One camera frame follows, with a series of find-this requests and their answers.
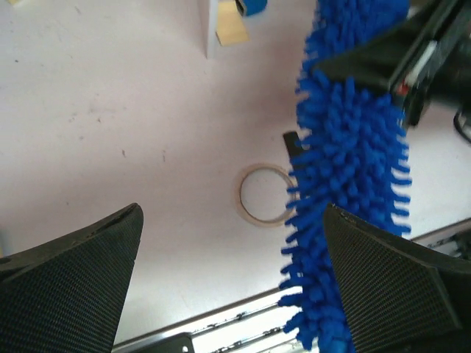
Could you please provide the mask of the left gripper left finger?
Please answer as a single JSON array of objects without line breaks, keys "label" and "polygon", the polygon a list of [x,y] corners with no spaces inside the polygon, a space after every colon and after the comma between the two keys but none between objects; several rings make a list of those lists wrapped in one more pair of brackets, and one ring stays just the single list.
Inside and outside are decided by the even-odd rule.
[{"label": "left gripper left finger", "polygon": [[134,203],[1,258],[2,352],[110,352],[140,245]]}]

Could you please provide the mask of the blue microfiber duster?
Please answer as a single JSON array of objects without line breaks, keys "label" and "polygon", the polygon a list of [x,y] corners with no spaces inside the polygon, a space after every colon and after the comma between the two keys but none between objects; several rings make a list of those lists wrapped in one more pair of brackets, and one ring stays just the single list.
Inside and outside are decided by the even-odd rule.
[{"label": "blue microfiber duster", "polygon": [[391,29],[408,10],[407,1],[319,1],[305,39],[296,108],[305,137],[296,142],[300,153],[290,159],[296,185],[288,189],[287,207],[294,211],[288,220],[294,231],[282,249],[291,261],[280,284],[300,292],[279,301],[297,307],[283,330],[296,332],[305,350],[354,351],[323,230],[327,205],[394,235],[410,232],[394,222],[395,216],[408,215],[410,201],[394,191],[411,184],[403,111],[389,95],[376,96],[354,79],[329,78],[319,64]]}]

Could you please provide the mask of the black plastic clip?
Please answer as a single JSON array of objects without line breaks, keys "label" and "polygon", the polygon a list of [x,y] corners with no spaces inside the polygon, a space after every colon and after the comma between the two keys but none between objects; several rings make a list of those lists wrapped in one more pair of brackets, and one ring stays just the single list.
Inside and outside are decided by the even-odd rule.
[{"label": "black plastic clip", "polygon": [[296,131],[285,132],[283,134],[283,140],[290,159],[298,157],[304,152],[299,135]]}]

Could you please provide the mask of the beige tape roll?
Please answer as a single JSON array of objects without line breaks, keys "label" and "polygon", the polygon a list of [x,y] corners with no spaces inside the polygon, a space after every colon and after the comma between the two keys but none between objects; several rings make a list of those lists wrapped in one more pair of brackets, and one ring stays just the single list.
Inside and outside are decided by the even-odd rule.
[{"label": "beige tape roll", "polygon": [[235,209],[249,224],[264,228],[279,227],[293,213],[286,204],[295,200],[288,193],[288,189],[294,186],[295,182],[288,172],[278,165],[248,165],[235,178]]}]

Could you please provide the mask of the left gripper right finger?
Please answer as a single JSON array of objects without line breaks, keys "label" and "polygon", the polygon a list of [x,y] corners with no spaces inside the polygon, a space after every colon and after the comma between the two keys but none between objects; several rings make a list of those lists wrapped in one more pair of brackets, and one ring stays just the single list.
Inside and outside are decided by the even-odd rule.
[{"label": "left gripper right finger", "polygon": [[329,204],[323,227],[357,352],[469,352],[470,262]]}]

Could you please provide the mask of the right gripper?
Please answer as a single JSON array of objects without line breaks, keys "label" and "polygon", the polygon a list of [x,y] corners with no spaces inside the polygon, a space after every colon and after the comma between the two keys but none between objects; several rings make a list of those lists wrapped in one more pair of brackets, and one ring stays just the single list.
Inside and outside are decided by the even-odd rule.
[{"label": "right gripper", "polygon": [[370,42],[317,63],[333,82],[353,78],[394,90],[404,127],[416,126],[432,102],[470,117],[470,2],[429,1]]}]

